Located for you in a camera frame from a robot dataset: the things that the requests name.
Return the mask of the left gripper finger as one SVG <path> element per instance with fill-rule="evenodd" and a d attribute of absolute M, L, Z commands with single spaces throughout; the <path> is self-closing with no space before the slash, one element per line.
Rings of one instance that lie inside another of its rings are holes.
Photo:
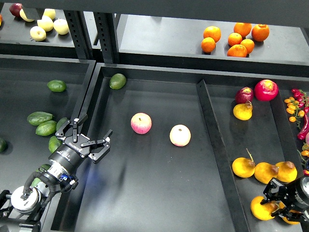
<path fill-rule="evenodd" d="M 66 119 L 58 127 L 56 127 L 55 137 L 57 139 L 57 147 L 66 145 L 69 147 L 84 147 L 88 138 L 80 133 L 81 127 L 88 119 L 88 115 L 82 115 L 75 119 Z"/>
<path fill-rule="evenodd" d="M 80 156 L 82 158 L 90 158 L 95 164 L 99 163 L 110 151 L 110 136 L 112 130 L 109 130 L 102 139 L 91 140 L 80 143 Z"/>

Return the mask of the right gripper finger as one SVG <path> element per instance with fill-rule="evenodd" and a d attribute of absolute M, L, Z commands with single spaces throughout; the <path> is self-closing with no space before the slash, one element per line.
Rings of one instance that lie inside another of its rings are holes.
<path fill-rule="evenodd" d="M 279 204 L 279 208 L 270 214 L 272 217 L 279 216 L 288 224 L 308 223 L 309 215 L 306 211 L 300 212 L 289 209 L 284 204 Z"/>
<path fill-rule="evenodd" d="M 261 205 L 271 201 L 281 201 L 285 196 L 285 186 L 277 178 L 272 178 L 266 185 L 263 194 L 265 198 L 260 202 Z"/>

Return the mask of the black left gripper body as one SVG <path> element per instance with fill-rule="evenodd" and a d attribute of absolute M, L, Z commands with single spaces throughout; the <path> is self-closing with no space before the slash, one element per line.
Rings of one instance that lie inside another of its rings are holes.
<path fill-rule="evenodd" d="M 49 156 L 53 165 L 60 166 L 67 174 L 73 174 L 82 164 L 85 158 L 90 154 L 90 147 L 81 147 L 90 141 L 90 138 L 79 134 L 77 142 L 73 137 L 66 137 L 64 142 Z"/>

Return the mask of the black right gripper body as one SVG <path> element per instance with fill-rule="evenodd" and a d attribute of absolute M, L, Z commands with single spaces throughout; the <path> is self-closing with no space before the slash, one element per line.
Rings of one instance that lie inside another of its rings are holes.
<path fill-rule="evenodd" d="M 309 208 L 309 177 L 300 177 L 280 187 L 281 201 L 292 210 L 304 212 Z"/>

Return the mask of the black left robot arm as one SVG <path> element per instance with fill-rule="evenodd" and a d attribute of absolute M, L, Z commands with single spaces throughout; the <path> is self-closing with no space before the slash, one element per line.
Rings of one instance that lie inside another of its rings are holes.
<path fill-rule="evenodd" d="M 109 130 L 102 139 L 91 140 L 79 132 L 87 116 L 67 120 L 55 133 L 61 144 L 48 158 L 50 164 L 34 171 L 14 192 L 0 194 L 0 230 L 2 232 L 39 232 L 41 217 L 58 193 L 78 186 L 76 170 L 87 159 L 99 163 L 110 151 Z"/>

